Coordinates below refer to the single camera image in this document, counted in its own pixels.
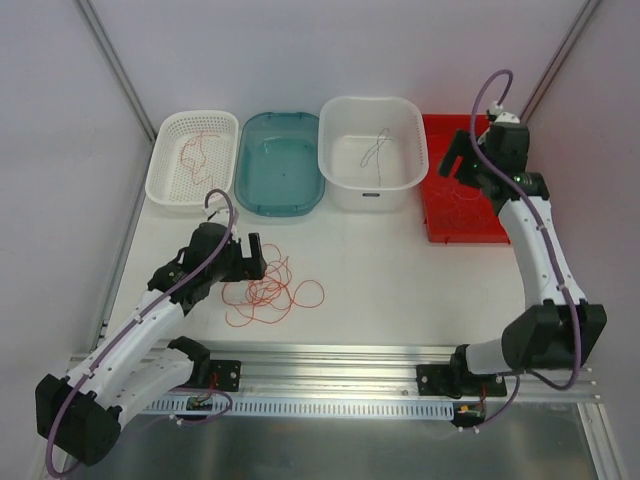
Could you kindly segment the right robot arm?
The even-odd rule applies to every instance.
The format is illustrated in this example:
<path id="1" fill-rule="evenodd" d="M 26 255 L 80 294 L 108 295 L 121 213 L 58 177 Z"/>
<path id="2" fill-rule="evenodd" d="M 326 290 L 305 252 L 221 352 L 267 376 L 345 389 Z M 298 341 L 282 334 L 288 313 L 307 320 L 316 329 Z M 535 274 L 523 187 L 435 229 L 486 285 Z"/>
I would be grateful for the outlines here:
<path id="1" fill-rule="evenodd" d="M 519 123 L 495 121 L 479 138 L 459 129 L 438 167 L 441 177 L 478 189 L 487 198 L 513 247 L 525 310 L 491 341 L 457 348 L 450 386 L 469 395 L 485 375 L 545 370 L 578 374 L 606 323 L 603 305 L 577 285 L 552 221 L 541 174 L 526 171 L 530 134 Z"/>

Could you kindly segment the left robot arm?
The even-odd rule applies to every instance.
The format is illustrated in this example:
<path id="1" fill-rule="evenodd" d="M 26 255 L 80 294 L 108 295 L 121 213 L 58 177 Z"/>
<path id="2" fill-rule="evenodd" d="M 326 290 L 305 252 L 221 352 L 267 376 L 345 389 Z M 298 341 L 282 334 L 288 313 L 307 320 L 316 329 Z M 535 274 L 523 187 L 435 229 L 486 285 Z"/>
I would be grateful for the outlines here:
<path id="1" fill-rule="evenodd" d="M 210 351 L 185 336 L 169 342 L 149 365 L 140 363 L 156 343 L 202 300 L 216 283 L 261 280 L 266 261 L 259 234 L 248 236 L 250 254 L 230 222 L 208 220 L 187 246 L 149 280 L 128 319 L 64 376 L 46 375 L 35 389 L 38 434 L 45 438 L 50 477 L 61 450 L 86 466 L 100 462 L 124 427 L 150 403 L 175 387 L 206 388 L 212 382 Z"/>

